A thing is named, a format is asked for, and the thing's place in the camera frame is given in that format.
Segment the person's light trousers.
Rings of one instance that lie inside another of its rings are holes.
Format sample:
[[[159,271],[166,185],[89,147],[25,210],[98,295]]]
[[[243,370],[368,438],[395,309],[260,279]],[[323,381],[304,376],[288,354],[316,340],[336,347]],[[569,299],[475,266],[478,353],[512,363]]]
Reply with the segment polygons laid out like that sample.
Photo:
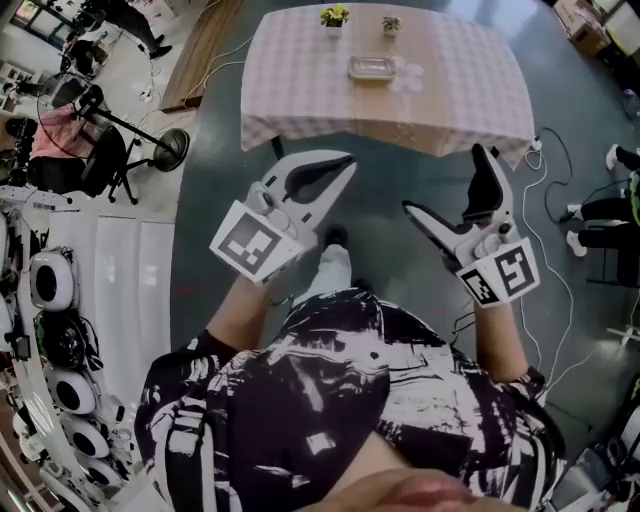
[[[297,306],[315,296],[348,289],[351,285],[352,266],[349,251],[337,243],[332,243],[322,252],[316,275],[308,289],[294,300],[293,305]]]

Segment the black round device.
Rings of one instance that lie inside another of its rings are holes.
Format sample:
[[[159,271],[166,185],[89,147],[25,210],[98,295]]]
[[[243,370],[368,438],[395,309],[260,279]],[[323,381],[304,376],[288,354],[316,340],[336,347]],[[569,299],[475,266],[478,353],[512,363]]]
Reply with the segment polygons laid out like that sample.
[[[41,311],[34,328],[39,352],[51,364],[64,369],[103,368],[97,333],[77,310]]]

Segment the white panel board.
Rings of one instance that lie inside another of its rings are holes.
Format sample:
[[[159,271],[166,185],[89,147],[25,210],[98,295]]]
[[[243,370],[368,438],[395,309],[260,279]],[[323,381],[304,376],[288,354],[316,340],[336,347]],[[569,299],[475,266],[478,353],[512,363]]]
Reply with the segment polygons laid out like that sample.
[[[171,350],[174,226],[102,217],[95,246],[95,313],[103,374],[125,405],[138,402],[148,370]]]

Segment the row of white round devices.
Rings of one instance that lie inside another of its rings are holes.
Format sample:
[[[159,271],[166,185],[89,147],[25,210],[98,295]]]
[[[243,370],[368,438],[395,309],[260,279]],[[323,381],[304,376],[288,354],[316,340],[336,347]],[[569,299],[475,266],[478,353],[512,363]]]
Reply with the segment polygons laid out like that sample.
[[[30,298],[41,311],[59,312],[75,309],[80,314],[80,282],[77,258],[67,247],[48,247],[46,232],[31,232],[29,261]],[[30,357],[30,342],[20,317],[17,273],[17,319],[19,330],[8,336],[14,362]],[[47,388],[53,399],[65,436],[75,450],[88,480],[104,493],[118,490],[135,478],[140,461],[133,433],[137,403],[125,405],[111,394],[105,383],[103,368],[64,369],[51,364],[41,354]],[[40,452],[40,475],[47,490],[72,512],[91,512],[89,501],[69,480],[67,472],[57,466],[45,449],[30,418],[18,382],[20,397],[28,421],[35,430],[35,447]]]

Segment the white metal rack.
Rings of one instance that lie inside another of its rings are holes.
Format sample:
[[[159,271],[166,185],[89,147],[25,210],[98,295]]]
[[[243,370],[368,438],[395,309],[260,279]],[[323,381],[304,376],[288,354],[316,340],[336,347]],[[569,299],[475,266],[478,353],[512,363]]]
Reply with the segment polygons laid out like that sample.
[[[89,501],[91,512],[131,512],[137,480],[131,479],[118,490],[104,493],[88,480],[78,462],[75,450],[67,440],[59,413],[47,388],[35,335],[36,307],[31,302],[29,261],[31,232],[46,232],[48,247],[67,247],[77,258],[80,282],[80,315],[88,319],[91,328],[98,328],[95,314],[94,270],[96,237],[99,222],[115,210],[102,200],[87,200],[77,194],[69,200],[45,193],[34,187],[0,186],[0,206],[18,215],[23,249],[23,270],[20,273],[18,304],[26,336],[30,342],[30,357],[13,363],[17,382],[42,443],[53,462],[67,472],[69,480]]]

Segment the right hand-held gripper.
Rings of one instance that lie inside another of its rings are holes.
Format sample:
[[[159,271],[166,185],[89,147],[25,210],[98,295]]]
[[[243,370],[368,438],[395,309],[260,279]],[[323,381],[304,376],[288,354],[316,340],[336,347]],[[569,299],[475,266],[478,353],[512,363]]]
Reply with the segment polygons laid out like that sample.
[[[441,251],[445,266],[456,272],[481,308],[509,304],[535,289],[540,277],[528,237],[521,237],[513,220],[493,223],[513,214],[513,193],[506,174],[491,150],[471,149],[475,173],[467,191],[465,222],[453,225],[432,209],[405,200],[411,221]]]

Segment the cardboard box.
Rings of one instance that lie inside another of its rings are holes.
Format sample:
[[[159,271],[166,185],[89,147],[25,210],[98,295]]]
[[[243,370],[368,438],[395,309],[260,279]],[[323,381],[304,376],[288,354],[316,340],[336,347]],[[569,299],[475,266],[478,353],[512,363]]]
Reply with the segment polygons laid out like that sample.
[[[582,53],[596,56],[611,44],[601,15],[589,0],[557,0],[553,9],[568,40]]]

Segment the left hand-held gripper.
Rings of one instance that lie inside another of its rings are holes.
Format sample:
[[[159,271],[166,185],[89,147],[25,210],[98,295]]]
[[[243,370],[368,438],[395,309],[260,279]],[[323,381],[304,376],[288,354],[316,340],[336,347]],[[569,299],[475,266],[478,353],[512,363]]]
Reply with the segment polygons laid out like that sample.
[[[264,285],[316,247],[314,232],[357,169],[336,150],[289,154],[234,201],[209,249],[252,283]],[[285,199],[285,209],[276,202]]]

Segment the wooden floor platform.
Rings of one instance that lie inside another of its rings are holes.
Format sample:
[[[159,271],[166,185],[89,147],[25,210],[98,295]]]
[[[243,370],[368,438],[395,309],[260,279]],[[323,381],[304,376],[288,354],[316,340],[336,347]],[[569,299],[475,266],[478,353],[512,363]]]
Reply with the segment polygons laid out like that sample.
[[[198,108],[205,77],[234,25],[244,0],[210,0],[196,18],[162,96],[159,110],[165,114]]]

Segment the yellow flower potted plant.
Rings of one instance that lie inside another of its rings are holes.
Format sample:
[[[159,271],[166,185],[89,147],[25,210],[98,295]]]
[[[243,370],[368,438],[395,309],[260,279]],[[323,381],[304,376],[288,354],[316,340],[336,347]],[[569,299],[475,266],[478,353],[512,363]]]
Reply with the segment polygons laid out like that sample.
[[[329,37],[340,38],[349,16],[350,11],[342,5],[328,6],[321,12],[321,25],[325,27],[325,32]]]

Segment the person's right forearm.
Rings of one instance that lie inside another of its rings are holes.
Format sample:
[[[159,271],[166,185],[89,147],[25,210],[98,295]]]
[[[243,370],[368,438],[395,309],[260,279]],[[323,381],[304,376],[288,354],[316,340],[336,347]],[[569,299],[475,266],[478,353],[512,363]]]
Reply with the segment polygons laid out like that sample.
[[[495,382],[514,382],[529,369],[510,304],[474,304],[476,358]]]

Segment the black office chair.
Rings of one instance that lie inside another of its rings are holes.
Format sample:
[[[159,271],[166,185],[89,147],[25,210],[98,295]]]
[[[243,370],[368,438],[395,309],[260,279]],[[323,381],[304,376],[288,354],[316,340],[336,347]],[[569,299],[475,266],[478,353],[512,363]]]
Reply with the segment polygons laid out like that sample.
[[[38,156],[32,158],[27,166],[26,179],[38,190],[64,195],[71,192],[83,192],[90,198],[101,195],[110,187],[108,200],[115,202],[115,191],[123,187],[132,205],[138,204],[134,196],[128,173],[149,159],[129,162],[134,145],[140,145],[134,139],[125,147],[120,132],[113,126],[108,127],[93,145],[86,160],[81,158],[54,158]]]

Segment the pink checkered tablecloth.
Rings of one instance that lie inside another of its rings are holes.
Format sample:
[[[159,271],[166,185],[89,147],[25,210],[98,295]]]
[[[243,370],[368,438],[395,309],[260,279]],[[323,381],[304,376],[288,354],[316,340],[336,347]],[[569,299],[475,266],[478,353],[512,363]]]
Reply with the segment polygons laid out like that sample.
[[[241,146],[338,132],[442,157],[474,144],[516,167],[534,137],[526,82],[507,41],[447,13],[351,3],[340,38],[321,5],[266,14],[246,57]],[[396,37],[384,16],[401,18]]]

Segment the pink cloth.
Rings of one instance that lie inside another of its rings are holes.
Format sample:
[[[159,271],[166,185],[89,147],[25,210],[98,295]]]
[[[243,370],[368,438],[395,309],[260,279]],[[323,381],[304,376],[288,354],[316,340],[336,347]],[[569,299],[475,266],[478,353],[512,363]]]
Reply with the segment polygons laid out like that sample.
[[[103,131],[69,103],[40,115],[30,158],[86,159]]]

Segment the white stand frame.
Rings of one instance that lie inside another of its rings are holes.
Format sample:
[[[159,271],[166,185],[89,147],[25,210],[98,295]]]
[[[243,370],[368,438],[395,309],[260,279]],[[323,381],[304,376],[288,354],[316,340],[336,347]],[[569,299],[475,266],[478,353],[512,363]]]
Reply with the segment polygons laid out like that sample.
[[[640,327],[636,326],[632,320],[624,328],[607,327],[606,331],[619,337],[622,346],[626,346],[630,341],[640,343]]]

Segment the person's left forearm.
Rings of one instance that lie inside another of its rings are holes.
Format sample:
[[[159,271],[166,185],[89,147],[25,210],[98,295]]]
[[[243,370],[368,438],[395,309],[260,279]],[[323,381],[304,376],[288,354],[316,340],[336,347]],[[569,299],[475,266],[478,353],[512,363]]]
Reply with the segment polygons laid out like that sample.
[[[240,275],[208,322],[206,331],[236,351],[256,350],[262,337],[275,280],[255,284]]]

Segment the person's black white patterned shirt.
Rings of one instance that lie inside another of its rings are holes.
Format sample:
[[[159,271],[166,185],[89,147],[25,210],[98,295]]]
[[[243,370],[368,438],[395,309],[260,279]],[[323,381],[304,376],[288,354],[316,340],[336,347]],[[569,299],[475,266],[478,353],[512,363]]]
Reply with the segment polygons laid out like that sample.
[[[535,370],[498,383],[419,318],[357,289],[294,307],[266,348],[201,334],[151,366],[135,420],[175,512],[291,512],[324,498],[371,434],[409,465],[526,509],[566,464]]]

